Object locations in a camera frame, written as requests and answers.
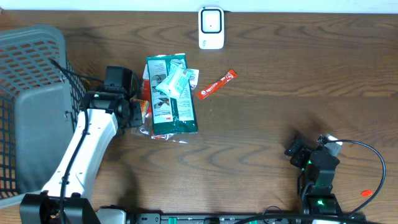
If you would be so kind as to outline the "red dustpan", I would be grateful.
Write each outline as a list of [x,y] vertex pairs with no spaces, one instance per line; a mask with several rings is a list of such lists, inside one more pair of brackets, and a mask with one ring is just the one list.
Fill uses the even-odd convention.
[[145,123],[137,128],[132,128],[131,133],[136,136],[141,136],[144,138],[158,139],[163,141],[172,141],[178,142],[182,144],[189,143],[189,137],[193,133],[182,133],[182,134],[164,134],[155,136],[153,134],[152,128],[152,106],[151,106],[151,98],[150,98],[150,81],[149,81],[149,72],[147,69],[147,65],[145,66],[142,83],[141,83],[141,96],[138,98],[140,100],[146,100],[149,102],[149,117],[146,119]]

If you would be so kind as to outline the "green grip gloves package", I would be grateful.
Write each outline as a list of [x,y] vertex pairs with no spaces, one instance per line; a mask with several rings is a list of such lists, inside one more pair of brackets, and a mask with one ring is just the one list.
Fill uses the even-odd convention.
[[153,135],[185,134],[198,131],[190,86],[179,99],[171,98],[156,87],[178,67],[187,68],[185,54],[157,55],[146,58],[152,104]]

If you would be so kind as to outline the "mint green wipes pack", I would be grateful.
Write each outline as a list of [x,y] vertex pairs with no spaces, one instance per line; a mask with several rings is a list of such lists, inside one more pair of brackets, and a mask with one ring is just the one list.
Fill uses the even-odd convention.
[[169,74],[155,89],[168,97],[179,99],[184,89],[189,87],[189,80],[193,74],[193,70],[185,68],[184,64],[171,61]]

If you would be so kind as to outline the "red snack stick packet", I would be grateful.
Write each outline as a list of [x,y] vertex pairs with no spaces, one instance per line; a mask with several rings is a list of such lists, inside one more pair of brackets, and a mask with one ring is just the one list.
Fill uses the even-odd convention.
[[204,100],[206,97],[210,96],[212,93],[216,92],[222,86],[227,84],[229,81],[235,79],[238,74],[233,70],[230,69],[225,76],[220,78],[217,82],[212,83],[211,85],[207,86],[206,88],[197,92],[197,97],[200,100]]

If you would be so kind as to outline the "orange tissue pack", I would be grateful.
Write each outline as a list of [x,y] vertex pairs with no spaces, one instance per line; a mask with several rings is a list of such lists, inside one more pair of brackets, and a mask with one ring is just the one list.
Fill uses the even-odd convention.
[[149,117],[149,102],[146,100],[140,100],[137,98],[132,98],[131,103],[134,106],[140,107],[142,123],[145,123],[146,119]]

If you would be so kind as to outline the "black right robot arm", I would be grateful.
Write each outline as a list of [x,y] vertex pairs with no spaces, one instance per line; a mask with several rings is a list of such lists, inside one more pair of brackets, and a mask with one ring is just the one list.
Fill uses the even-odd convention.
[[333,136],[321,135],[319,145],[312,147],[295,139],[285,150],[290,163],[301,170],[297,181],[300,211],[307,215],[341,216],[343,212],[333,189],[333,179],[340,160],[336,157],[342,143]]

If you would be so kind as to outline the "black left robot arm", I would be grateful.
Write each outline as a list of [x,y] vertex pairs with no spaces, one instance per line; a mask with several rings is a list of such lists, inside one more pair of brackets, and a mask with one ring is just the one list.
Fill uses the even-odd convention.
[[41,193],[22,199],[22,223],[126,223],[126,211],[113,207],[95,211],[90,200],[112,138],[141,119],[141,110],[130,103],[134,80],[132,70],[108,66],[103,86],[80,96],[73,137]]

